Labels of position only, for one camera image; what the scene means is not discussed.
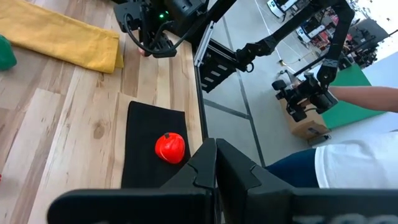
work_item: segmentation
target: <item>white shirt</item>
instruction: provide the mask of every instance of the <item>white shirt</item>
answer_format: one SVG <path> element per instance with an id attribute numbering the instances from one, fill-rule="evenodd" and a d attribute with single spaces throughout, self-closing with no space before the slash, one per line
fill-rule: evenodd
<path id="1" fill-rule="evenodd" d="M 320 188 L 398 189 L 398 133 L 318 147 Z"/>

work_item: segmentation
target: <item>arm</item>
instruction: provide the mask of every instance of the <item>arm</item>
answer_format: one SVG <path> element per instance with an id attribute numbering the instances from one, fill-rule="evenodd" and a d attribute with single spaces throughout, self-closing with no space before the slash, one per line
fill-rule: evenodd
<path id="1" fill-rule="evenodd" d="M 331 93 L 341 101 L 378 111 L 398 113 L 398 89 L 380 86 L 331 86 Z"/>

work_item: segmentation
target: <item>person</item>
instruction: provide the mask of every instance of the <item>person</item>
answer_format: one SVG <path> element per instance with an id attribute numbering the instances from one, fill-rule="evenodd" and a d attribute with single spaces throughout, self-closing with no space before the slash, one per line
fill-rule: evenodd
<path id="1" fill-rule="evenodd" d="M 396 88 L 331 86 L 329 90 L 340 101 L 398 113 Z M 296 152 L 265 168 L 294 187 L 398 189 L 398 132 Z"/>

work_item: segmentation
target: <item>black mat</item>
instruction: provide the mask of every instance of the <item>black mat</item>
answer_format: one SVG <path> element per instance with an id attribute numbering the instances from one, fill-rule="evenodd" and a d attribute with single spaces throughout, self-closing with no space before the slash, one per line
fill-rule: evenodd
<path id="1" fill-rule="evenodd" d="M 172 165 L 155 153 L 155 143 L 165 133 L 178 133 L 185 141 L 181 163 Z M 122 188 L 160 187 L 191 158 L 185 113 L 130 102 L 127 114 L 126 154 Z"/>

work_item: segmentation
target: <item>cardboard box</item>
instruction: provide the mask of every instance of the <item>cardboard box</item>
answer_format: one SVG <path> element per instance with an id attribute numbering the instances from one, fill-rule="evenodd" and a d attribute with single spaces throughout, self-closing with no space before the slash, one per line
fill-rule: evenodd
<path id="1" fill-rule="evenodd" d="M 297 137 L 302 139 L 310 140 L 315 137 L 324 135 L 330 130 L 326 127 L 325 121 L 322 116 L 319 115 L 315 110 L 307 112 L 307 118 L 300 122 L 295 122 L 291 115 L 286 111 L 286 100 L 281 99 L 279 103 L 282 107 L 283 114 L 286 117 L 287 124 L 289 125 L 290 132 Z M 313 105 L 308 105 L 307 108 L 313 108 Z"/>

